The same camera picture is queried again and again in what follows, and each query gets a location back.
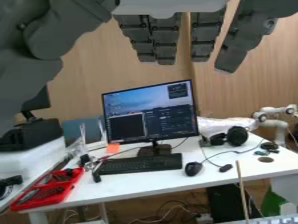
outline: plastic container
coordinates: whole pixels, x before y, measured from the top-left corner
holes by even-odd
[[[53,171],[49,174],[43,175],[34,185],[26,190],[20,197],[12,202],[10,210],[20,211],[30,208],[58,204],[62,202],[70,194],[71,189],[74,188],[74,183],[78,181],[83,174],[83,169],[73,169],[71,176],[66,174],[66,171]],[[22,201],[26,194],[34,191],[34,195],[26,200]]]
[[[63,137],[21,152],[0,153],[0,178],[21,175],[35,178],[39,171],[51,168],[66,155]]]

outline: monitor stand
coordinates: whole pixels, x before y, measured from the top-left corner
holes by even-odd
[[[138,150],[137,156],[159,156],[169,155],[171,153],[171,145],[161,144],[157,141],[151,142],[151,146],[145,146]]]

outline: black keyboard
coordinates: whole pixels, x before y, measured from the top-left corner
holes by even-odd
[[[182,169],[182,154],[106,160],[94,173],[99,175]]]

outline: desk leg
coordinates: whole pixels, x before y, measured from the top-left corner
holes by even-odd
[[[106,209],[105,209],[105,203],[99,203],[99,214],[101,214],[101,219],[105,224],[109,224],[109,218],[106,214]]]
[[[45,212],[30,212],[27,215],[30,224],[47,224]]]

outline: red toolbox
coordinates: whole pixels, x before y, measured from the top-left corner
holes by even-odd
[[[34,185],[10,204],[12,211],[58,204],[67,197],[74,183],[83,173],[82,168],[53,171],[43,175]]]

